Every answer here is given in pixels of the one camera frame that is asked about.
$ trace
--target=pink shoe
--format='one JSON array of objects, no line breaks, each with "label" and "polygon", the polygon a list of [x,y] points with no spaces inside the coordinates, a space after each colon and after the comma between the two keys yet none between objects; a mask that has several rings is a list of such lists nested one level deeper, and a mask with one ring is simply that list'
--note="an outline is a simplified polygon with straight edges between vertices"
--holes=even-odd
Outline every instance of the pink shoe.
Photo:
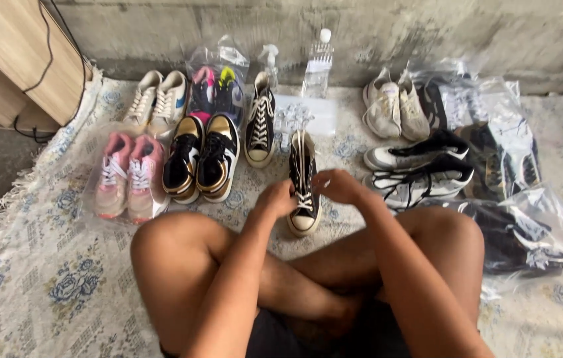
[{"label": "pink shoe", "polygon": [[162,187],[164,149],[146,134],[136,139],[129,158],[129,216],[134,224],[149,221],[164,212],[170,198]]},{"label": "pink shoe", "polygon": [[191,81],[191,100],[189,115],[195,116],[206,126],[209,118],[214,114],[215,75],[210,67],[202,67]]},{"label": "pink shoe", "polygon": [[101,218],[115,218],[125,209],[127,170],[133,144],[124,133],[109,134],[109,143],[102,156],[102,174],[95,192],[94,211]]}]

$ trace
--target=hand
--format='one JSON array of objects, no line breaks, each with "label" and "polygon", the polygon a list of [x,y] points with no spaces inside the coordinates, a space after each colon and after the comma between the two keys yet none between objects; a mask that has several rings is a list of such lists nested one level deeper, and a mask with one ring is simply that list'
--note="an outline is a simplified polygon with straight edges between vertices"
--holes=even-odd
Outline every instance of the hand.
[{"label": "hand", "polygon": [[294,192],[295,186],[290,179],[272,183],[259,194],[253,211],[271,215],[275,220],[286,216],[297,208]]},{"label": "hand", "polygon": [[312,187],[317,194],[325,195],[337,203],[355,206],[364,195],[372,194],[370,189],[343,169],[320,171],[312,178]]}]

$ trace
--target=rug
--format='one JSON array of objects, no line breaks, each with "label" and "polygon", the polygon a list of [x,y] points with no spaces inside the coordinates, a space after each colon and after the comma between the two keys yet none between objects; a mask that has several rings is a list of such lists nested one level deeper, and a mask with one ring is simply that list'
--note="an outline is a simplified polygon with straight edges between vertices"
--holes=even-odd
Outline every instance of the rug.
[{"label": "rug", "polygon": [[[0,357],[159,357],[134,281],[129,243],[135,227],[95,224],[81,214],[80,196],[93,165],[93,133],[118,120],[133,99],[134,82],[102,78],[86,88],[79,115],[61,129],[31,171],[0,206]],[[281,87],[278,93],[297,93]],[[364,126],[360,89],[331,88],[338,103],[337,133],[318,138],[317,165],[368,173],[363,152],[379,144]],[[540,145],[543,177],[563,199],[563,96],[524,97]],[[266,170],[239,160],[224,203],[189,206],[240,230],[257,195],[287,177],[288,151]],[[274,228],[269,251],[282,259],[305,255],[364,226],[356,209],[322,202],[323,218],[309,238]],[[563,356],[563,284],[527,285],[483,303],[482,335],[497,356]]]}]

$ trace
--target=concrete wall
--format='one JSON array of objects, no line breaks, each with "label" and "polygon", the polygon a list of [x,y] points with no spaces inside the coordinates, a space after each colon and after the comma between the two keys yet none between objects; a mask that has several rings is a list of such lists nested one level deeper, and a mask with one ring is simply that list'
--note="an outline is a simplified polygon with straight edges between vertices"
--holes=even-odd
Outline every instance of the concrete wall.
[{"label": "concrete wall", "polygon": [[[361,86],[384,64],[486,53],[484,73],[524,93],[563,92],[563,0],[59,0],[82,51],[109,77],[183,69],[200,43],[236,36],[254,59],[279,47],[279,80],[300,84],[306,47],[332,29],[333,86]],[[257,70],[257,62],[250,76]]]}]

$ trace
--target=black shorts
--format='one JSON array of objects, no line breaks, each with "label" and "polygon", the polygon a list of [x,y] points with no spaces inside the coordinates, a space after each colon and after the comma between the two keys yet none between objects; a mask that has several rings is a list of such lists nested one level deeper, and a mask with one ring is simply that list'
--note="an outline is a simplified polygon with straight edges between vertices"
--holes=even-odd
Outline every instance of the black shorts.
[{"label": "black shorts", "polygon": [[[334,346],[332,352],[311,349],[299,341],[281,315],[261,309],[254,319],[246,358],[410,357],[391,307],[374,299],[365,303],[352,330]],[[162,354],[177,357],[164,350]]]}]

